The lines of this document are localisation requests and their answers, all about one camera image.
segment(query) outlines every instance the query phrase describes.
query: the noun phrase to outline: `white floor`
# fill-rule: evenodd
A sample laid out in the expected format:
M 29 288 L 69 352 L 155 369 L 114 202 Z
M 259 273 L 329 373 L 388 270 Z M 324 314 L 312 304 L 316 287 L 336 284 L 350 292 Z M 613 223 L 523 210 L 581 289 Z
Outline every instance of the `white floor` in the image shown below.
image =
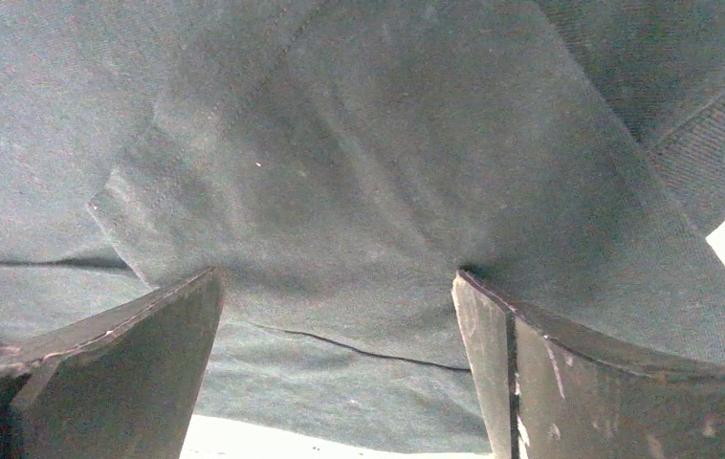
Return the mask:
M 484 459 L 489 454 L 398 454 L 327 442 L 275 428 L 193 416 L 180 459 Z

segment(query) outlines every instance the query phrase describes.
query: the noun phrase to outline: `scratched surface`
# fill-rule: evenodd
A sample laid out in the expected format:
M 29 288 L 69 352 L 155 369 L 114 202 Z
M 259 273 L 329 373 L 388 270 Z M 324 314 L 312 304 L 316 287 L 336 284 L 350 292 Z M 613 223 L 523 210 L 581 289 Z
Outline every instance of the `scratched surface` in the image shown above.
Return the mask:
M 222 309 L 215 270 L 0 353 L 0 458 L 177 459 Z
M 508 339 L 488 320 L 481 328 L 462 326 L 482 409 L 492 417 L 491 439 L 516 428 L 513 459 L 725 457 L 725 367 L 603 337 L 507 300 L 468 273 L 454 285 L 462 324 L 468 317 L 514 318 Z M 507 346 L 513 339 L 514 351 Z M 516 370 L 517 396 L 508 416 L 495 401 L 511 397 L 510 387 L 478 378 L 507 365 Z

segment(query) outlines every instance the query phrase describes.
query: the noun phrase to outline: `fabric fold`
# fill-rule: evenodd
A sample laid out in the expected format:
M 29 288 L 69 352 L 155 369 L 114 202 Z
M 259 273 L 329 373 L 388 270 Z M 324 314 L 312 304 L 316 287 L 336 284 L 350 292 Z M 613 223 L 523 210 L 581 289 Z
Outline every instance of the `fabric fold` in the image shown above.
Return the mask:
M 725 269 L 533 3 L 280 17 L 275 36 L 226 23 L 188 47 L 90 203 L 146 282 L 218 263 L 256 323 L 467 368 L 450 300 L 466 267 L 725 363 Z

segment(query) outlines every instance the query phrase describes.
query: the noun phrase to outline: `cloth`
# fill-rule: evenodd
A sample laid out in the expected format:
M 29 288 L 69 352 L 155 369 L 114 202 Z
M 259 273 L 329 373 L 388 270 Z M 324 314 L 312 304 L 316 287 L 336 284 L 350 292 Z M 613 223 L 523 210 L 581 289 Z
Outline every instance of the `cloth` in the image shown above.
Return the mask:
M 459 267 L 725 363 L 713 3 L 0 1 L 0 341 L 221 264 L 196 412 L 400 452 L 489 449 Z

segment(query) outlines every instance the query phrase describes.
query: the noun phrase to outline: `chipped paint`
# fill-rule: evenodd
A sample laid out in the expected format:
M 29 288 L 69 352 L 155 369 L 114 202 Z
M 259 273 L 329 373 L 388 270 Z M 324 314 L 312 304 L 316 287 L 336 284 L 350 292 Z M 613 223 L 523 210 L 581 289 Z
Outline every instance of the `chipped paint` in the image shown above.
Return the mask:
M 647 443 L 649 446 L 649 455 L 651 455 L 653 459 L 667 459 L 667 456 L 664 455 L 664 447 L 657 438 L 648 434 Z
M 560 433 L 560 428 L 557 427 L 556 424 L 552 424 L 551 427 L 549 427 L 548 438 L 552 438 L 557 441 L 562 439 L 562 434 Z
M 551 366 L 554 368 L 554 377 L 557 378 L 557 388 L 560 390 L 560 396 L 565 400 L 565 390 L 562 388 L 562 376 L 560 376 L 560 367 L 557 365 L 557 358 L 554 356 L 554 351 L 551 350 L 551 346 L 548 341 L 545 341 L 545 350 L 548 352 L 548 359 L 551 361 Z
M 706 415 L 703 424 L 703 436 L 706 438 L 714 438 L 717 436 L 717 428 L 714 426 L 717 422 L 716 416 L 713 414 Z
M 519 414 L 517 415 L 517 430 L 520 432 L 520 439 L 523 440 L 523 443 L 525 443 L 527 447 L 530 447 L 532 443 L 529 439 L 529 431 L 526 430 L 526 426 L 523 424 L 523 420 L 520 419 Z

